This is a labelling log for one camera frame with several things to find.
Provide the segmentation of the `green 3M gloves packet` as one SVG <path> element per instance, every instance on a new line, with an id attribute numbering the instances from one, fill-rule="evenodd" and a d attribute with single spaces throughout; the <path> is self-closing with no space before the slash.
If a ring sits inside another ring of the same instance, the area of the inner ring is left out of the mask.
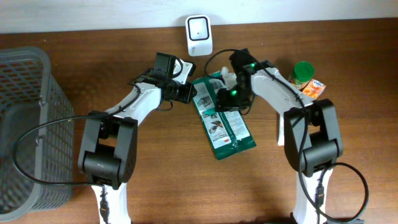
<path id="1" fill-rule="evenodd" d="M 256 147 L 256 143 L 237 111 L 215 111 L 216 94 L 225 84 L 220 80 L 221 72 L 195 80 L 193 85 L 197 95 L 193 102 L 203 123 L 217 160 L 226 159 L 234 154 Z"/>

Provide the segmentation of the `white cream tube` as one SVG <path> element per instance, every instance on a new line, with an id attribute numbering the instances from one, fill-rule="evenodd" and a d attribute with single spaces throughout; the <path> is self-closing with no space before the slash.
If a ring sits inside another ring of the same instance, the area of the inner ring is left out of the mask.
<path id="1" fill-rule="evenodd" d="M 283 146 L 285 143 L 285 137 L 284 137 L 284 117 L 280 114 L 279 115 L 279 130 L 278 130 L 278 138 L 277 138 L 277 144 L 279 146 Z"/>

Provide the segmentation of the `green lid jar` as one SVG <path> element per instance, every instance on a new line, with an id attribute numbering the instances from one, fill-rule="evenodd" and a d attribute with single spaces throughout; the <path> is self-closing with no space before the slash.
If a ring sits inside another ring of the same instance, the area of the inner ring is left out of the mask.
<path id="1" fill-rule="evenodd" d="M 298 90 L 307 86 L 309 81 L 313 78 L 315 69 L 310 62 L 298 62 L 289 77 L 289 82 Z"/>

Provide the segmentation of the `orange small box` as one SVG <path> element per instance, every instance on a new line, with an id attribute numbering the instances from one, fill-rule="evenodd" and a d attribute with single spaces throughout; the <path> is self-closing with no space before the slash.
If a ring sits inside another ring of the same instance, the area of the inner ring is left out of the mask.
<path id="1" fill-rule="evenodd" d="M 302 90 L 303 94 L 313 99 L 317 99 L 326 89 L 326 85 L 322 82 L 311 79 L 307 86 Z"/>

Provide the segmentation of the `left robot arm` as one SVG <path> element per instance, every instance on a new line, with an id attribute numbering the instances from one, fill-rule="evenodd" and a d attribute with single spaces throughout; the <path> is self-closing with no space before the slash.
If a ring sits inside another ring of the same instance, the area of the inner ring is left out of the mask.
<path id="1" fill-rule="evenodd" d="M 129 82 L 133 89 L 123 100 L 89 113 L 78 168 L 93 184 L 100 223 L 131 222 L 126 187 L 136 165 L 138 127 L 164 101 L 192 101 L 197 91 L 188 78 L 195 69 L 193 62 L 158 52 L 154 67 Z"/>

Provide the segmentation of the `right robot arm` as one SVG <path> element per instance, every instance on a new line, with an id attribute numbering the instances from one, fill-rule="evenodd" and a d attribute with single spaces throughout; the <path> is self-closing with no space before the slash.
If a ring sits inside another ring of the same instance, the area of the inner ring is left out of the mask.
<path id="1" fill-rule="evenodd" d="M 232 49 L 229 61 L 236 75 L 233 85 L 216 95 L 219 112 L 249 109 L 258 96 L 281 116 L 285 156 L 296 172 L 295 223 L 334 223 L 326 214 L 328 182 L 343 153 L 334 104 L 314 100 L 289 83 L 269 61 L 259 61 L 247 49 Z"/>

